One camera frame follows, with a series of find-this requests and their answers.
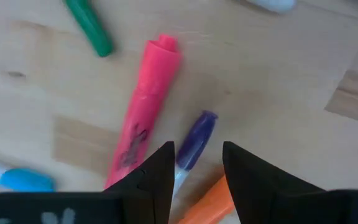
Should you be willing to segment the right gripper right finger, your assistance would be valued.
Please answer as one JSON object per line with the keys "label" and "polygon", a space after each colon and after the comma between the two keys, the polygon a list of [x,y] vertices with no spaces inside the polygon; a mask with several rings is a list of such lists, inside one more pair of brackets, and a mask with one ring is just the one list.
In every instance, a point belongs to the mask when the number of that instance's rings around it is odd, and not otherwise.
{"label": "right gripper right finger", "polygon": [[277,197],[323,191],[230,141],[223,143],[223,164],[241,223],[272,223]]}

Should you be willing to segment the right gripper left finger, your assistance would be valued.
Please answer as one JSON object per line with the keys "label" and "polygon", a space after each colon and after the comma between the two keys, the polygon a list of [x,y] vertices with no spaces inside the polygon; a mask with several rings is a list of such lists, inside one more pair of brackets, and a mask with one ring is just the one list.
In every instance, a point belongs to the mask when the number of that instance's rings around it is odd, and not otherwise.
{"label": "right gripper left finger", "polygon": [[114,197],[105,222],[168,223],[174,166],[175,145],[167,141],[139,167],[105,190]]}

